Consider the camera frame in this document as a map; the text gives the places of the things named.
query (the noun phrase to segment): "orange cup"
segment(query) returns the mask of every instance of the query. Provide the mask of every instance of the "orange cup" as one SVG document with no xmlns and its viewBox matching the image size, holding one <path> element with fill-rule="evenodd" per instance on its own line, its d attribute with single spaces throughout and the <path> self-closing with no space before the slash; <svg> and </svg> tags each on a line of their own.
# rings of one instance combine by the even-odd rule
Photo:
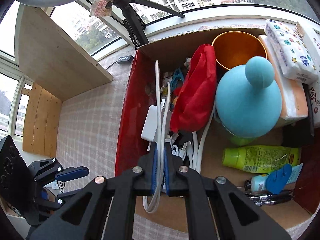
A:
<svg viewBox="0 0 320 240">
<path fill-rule="evenodd" d="M 218 65 L 226 71 L 239 65 L 245 65 L 254 56 L 267 58 L 267 51 L 255 36 L 244 32 L 225 32 L 213 42 Z"/>
</svg>

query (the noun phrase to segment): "light blue tube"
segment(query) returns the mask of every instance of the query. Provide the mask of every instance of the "light blue tube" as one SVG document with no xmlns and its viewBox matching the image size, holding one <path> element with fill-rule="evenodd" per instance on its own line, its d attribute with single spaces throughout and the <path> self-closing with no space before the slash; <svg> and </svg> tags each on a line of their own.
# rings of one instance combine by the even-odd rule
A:
<svg viewBox="0 0 320 240">
<path fill-rule="evenodd" d="M 300 171 L 302 169 L 302 163 L 300 165 L 292 167 L 291 176 L 287 182 L 287 184 L 294 183 L 297 181 Z M 259 176 L 252 177 L 251 179 L 251 191 L 260 191 L 266 189 L 266 180 L 269 174 L 262 174 Z"/>
</svg>

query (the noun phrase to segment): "red box side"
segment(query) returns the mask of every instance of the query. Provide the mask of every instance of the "red box side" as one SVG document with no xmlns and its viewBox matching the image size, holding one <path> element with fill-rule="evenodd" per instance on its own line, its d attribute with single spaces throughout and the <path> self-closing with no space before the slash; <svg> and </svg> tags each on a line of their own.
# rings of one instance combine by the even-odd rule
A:
<svg viewBox="0 0 320 240">
<path fill-rule="evenodd" d="M 148 142 L 141 139 L 150 105 L 155 105 L 155 62 L 137 50 L 124 97 L 116 152 L 115 176 L 133 166 L 147 153 Z"/>
<path fill-rule="evenodd" d="M 315 129 L 315 144 L 302 148 L 301 163 L 294 200 L 314 214 L 320 202 L 320 128 Z"/>
</svg>

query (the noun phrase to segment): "red cloth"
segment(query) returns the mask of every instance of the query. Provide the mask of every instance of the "red cloth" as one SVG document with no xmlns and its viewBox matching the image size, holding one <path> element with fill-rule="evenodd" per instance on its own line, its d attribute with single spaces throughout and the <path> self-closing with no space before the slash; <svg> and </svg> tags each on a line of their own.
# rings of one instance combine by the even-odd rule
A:
<svg viewBox="0 0 320 240">
<path fill-rule="evenodd" d="M 198 131 L 209 120 L 217 88 L 216 56 L 209 44 L 201 45 L 193 54 L 190 69 L 180 89 L 170 127 L 178 130 Z"/>
</svg>

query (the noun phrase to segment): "blue sphere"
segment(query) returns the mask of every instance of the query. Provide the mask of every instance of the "blue sphere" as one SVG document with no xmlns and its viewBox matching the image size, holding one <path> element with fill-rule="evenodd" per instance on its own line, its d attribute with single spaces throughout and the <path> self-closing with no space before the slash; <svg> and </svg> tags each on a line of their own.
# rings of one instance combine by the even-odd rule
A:
<svg viewBox="0 0 320 240">
<path fill-rule="evenodd" d="M 245 76 L 249 83 L 257 88 L 267 88 L 275 78 L 272 64 L 264 57 L 255 56 L 245 65 Z"/>
</svg>

